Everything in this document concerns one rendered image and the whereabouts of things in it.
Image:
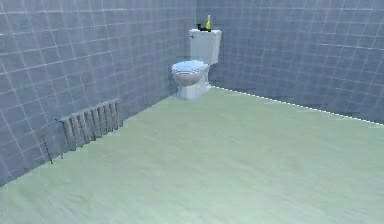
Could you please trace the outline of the white toilet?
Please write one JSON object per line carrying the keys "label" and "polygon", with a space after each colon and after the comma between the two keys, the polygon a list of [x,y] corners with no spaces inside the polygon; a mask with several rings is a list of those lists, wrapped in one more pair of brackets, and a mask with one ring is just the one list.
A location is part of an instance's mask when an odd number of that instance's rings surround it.
{"label": "white toilet", "polygon": [[179,99],[193,100],[210,90],[209,71],[219,62],[221,37],[221,30],[189,31],[189,58],[171,66]]}

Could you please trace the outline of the grey wall radiator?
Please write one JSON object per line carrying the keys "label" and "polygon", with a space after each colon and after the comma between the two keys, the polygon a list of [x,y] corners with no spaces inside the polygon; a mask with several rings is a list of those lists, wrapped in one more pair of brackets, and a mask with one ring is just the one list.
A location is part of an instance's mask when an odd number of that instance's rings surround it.
{"label": "grey wall radiator", "polygon": [[67,144],[67,149],[60,153],[60,157],[63,157],[64,153],[75,151],[122,127],[121,99],[98,103],[44,125],[40,137],[50,163],[53,163],[53,159],[47,146],[47,129],[57,124],[61,125]]}

